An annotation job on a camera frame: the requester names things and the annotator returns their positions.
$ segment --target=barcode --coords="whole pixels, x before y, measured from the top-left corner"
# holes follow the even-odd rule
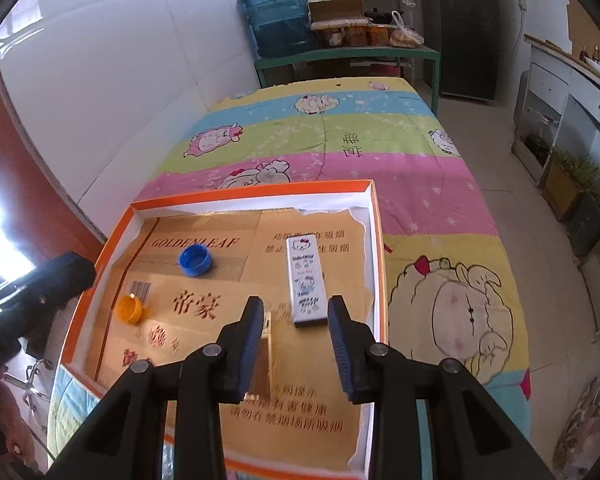
[[[151,283],[149,282],[131,282],[129,294],[133,294],[136,298],[138,298],[138,300],[144,303],[147,295],[149,294],[150,288]]]

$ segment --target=pink stripe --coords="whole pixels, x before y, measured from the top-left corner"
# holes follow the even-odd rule
[[[163,173],[144,186],[136,200],[216,189],[231,173],[289,164],[286,175],[299,180],[371,178],[376,183],[386,234],[498,235],[474,178],[462,159],[402,153],[296,153],[230,164],[192,173]]]

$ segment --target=plastic bag handle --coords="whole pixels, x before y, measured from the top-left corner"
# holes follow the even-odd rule
[[[394,19],[394,22],[398,26],[398,28],[401,31],[406,32],[407,29],[404,27],[404,21],[402,20],[402,16],[400,15],[400,12],[398,12],[397,10],[392,10],[391,16]]]

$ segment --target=screw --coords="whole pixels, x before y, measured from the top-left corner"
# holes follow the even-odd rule
[[[445,372],[449,372],[450,374],[458,373],[460,368],[462,368],[462,363],[457,359],[453,359],[452,357],[442,359],[440,365]]]
[[[383,357],[389,353],[389,347],[384,343],[373,343],[369,347],[369,351],[376,357]]]
[[[216,343],[208,344],[202,349],[202,353],[207,357],[215,357],[217,355],[220,355],[221,351],[222,347]]]
[[[139,361],[135,361],[131,365],[131,371],[136,374],[141,374],[149,369],[149,361],[146,359],[140,359]]]

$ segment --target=plastic bag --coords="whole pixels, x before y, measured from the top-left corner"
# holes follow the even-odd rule
[[[398,26],[389,38],[391,46],[401,46],[403,48],[416,48],[424,43],[424,38],[412,28],[404,26],[402,16],[396,10],[392,11],[394,22]]]

